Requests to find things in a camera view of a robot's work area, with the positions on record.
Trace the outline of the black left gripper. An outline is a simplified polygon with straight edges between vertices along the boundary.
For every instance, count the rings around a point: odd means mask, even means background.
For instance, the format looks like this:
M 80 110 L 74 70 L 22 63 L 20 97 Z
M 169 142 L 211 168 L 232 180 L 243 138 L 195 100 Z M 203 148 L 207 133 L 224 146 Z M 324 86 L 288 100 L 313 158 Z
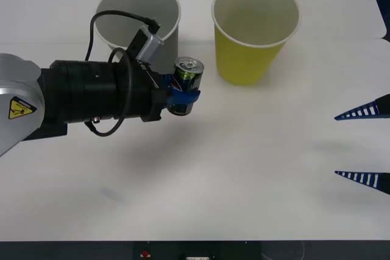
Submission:
M 180 91 L 180 83 L 173 74 L 153 72 L 149 64 L 131 61 L 131 71 L 124 59 L 115 64 L 119 118 L 125 104 L 128 86 L 131 86 L 130 104 L 125 118 L 141 118 L 144 122 L 159 121 L 164 108 L 169 111 L 191 111 L 200 96 L 200 90 Z

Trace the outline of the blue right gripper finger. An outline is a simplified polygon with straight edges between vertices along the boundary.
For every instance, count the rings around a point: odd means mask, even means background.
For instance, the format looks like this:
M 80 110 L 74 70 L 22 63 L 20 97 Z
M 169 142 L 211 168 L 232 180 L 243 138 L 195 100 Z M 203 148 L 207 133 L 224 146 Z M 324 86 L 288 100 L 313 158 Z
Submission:
M 355 183 L 359 183 L 372 189 L 390 194 L 390 173 L 387 172 L 348 172 L 336 170 L 335 174 Z
M 335 120 L 389 119 L 390 94 L 379 97 L 368 104 L 353 108 L 335 117 Z

